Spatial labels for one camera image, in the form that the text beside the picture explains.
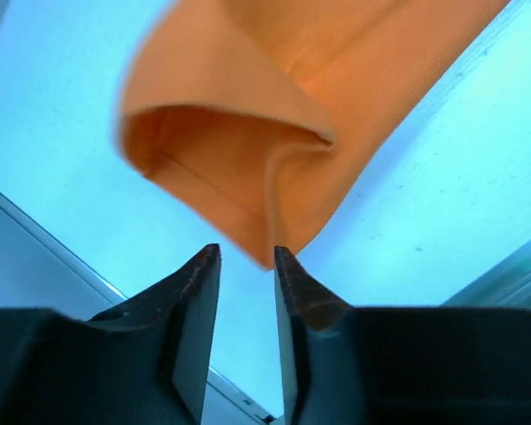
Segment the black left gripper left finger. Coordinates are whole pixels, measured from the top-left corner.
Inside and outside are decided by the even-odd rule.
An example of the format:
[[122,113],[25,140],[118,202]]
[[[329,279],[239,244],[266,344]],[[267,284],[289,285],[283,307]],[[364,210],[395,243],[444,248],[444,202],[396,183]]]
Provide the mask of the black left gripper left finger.
[[87,321],[0,308],[0,424],[198,424],[220,250]]

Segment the aluminium frame rail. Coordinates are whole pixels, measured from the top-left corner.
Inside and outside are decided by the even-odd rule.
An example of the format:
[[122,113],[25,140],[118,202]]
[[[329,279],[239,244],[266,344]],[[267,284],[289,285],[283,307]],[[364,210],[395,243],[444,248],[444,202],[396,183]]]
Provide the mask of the aluminium frame rail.
[[89,319],[126,300],[0,192],[0,307],[53,307]]

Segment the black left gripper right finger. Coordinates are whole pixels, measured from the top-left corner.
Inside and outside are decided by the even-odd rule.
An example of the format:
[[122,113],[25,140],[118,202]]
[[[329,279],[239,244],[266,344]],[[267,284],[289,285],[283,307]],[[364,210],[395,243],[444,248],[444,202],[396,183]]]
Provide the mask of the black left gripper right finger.
[[287,424],[531,424],[531,310],[356,307],[273,257]]

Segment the orange trousers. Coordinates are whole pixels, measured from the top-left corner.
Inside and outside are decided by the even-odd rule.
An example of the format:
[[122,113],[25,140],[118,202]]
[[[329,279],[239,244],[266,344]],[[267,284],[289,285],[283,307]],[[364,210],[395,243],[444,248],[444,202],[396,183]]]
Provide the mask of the orange trousers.
[[180,1],[122,91],[128,163],[262,267],[301,251],[502,1]]

